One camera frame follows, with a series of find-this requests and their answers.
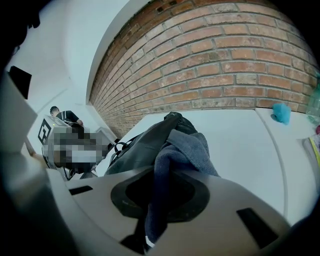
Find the black backpack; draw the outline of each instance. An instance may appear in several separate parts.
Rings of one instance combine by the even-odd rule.
[[[154,124],[127,143],[118,142],[114,146],[115,153],[111,157],[110,165],[105,175],[152,166],[173,129],[185,134],[197,133],[197,130],[189,120],[180,113],[170,112],[164,117],[163,121]],[[122,149],[118,150],[117,145],[122,145]]]

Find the gray towel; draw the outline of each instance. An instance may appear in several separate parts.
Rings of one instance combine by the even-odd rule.
[[[218,176],[210,161],[208,143],[202,133],[191,135],[173,129],[155,159],[153,194],[145,220],[145,236],[149,246],[167,228],[170,171],[193,170]]]

